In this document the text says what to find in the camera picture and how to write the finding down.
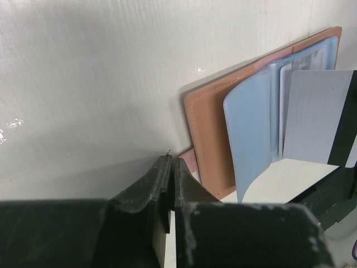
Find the grey magnetic stripe card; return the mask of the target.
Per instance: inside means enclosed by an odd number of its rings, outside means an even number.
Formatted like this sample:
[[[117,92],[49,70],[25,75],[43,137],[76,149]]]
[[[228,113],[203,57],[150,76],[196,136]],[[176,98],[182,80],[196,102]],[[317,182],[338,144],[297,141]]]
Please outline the grey magnetic stripe card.
[[[356,167],[356,71],[299,70],[291,77],[283,156]]]

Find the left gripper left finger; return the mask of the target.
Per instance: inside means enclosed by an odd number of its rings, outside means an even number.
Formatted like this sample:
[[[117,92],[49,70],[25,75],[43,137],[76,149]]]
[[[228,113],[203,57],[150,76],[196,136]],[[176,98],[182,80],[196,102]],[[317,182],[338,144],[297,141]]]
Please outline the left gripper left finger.
[[[97,242],[97,266],[163,267],[171,197],[172,156],[162,155],[109,201]]]

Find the silver VIP card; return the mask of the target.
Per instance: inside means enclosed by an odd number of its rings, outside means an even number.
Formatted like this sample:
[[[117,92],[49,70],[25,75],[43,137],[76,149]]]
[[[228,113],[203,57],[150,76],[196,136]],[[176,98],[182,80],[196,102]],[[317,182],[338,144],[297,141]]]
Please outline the silver VIP card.
[[[296,70],[324,70],[327,66],[328,48],[325,46],[306,56],[300,56],[291,63],[284,65],[280,70],[280,137],[284,139],[286,132],[286,116],[290,96],[291,76]]]

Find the tan leather card holder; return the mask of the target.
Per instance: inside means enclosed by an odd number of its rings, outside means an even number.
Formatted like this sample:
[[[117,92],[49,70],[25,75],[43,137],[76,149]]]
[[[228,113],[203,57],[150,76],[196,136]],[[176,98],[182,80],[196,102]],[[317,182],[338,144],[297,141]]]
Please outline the tan leather card holder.
[[[340,26],[328,28],[185,95],[193,147],[182,158],[214,197],[236,193],[242,201],[252,182],[282,159],[280,70],[325,46],[324,70],[334,69],[341,34]]]

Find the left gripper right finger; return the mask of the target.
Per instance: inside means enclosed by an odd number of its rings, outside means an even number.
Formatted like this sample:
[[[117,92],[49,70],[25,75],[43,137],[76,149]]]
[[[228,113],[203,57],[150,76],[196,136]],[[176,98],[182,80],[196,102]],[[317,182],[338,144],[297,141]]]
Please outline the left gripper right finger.
[[[333,267],[316,218],[303,205],[223,203],[175,163],[178,267]]]

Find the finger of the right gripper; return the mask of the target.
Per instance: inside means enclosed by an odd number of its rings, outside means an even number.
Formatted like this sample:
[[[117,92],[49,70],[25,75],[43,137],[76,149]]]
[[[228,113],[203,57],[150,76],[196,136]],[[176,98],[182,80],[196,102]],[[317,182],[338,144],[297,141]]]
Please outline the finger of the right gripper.
[[[339,167],[290,203],[302,204],[328,229],[356,208],[356,168]]]

